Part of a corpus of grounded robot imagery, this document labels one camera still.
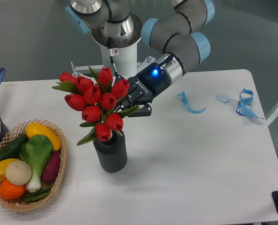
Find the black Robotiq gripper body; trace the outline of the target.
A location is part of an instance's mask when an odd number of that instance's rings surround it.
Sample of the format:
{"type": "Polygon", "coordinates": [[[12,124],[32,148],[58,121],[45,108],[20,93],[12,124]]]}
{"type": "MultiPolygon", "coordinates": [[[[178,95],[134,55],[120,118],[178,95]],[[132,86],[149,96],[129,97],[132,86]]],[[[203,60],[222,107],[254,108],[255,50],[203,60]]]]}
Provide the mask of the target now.
{"type": "Polygon", "coordinates": [[[164,69],[167,63],[152,63],[134,77],[128,78],[129,90],[126,97],[117,102],[121,110],[135,105],[151,103],[171,85],[169,73],[164,69]]]}

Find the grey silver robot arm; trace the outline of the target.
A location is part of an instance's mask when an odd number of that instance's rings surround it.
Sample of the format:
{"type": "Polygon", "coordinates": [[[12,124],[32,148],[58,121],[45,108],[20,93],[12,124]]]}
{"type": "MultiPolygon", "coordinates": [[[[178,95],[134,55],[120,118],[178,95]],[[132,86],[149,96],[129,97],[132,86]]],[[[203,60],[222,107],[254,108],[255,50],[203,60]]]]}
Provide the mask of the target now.
{"type": "Polygon", "coordinates": [[[142,23],[126,0],[72,0],[67,17],[81,33],[90,32],[100,46],[103,64],[120,81],[130,84],[116,112],[133,106],[135,117],[149,116],[151,102],[175,81],[206,59],[211,46],[198,30],[214,16],[210,0],[174,0],[175,14],[167,21],[142,23]]]}

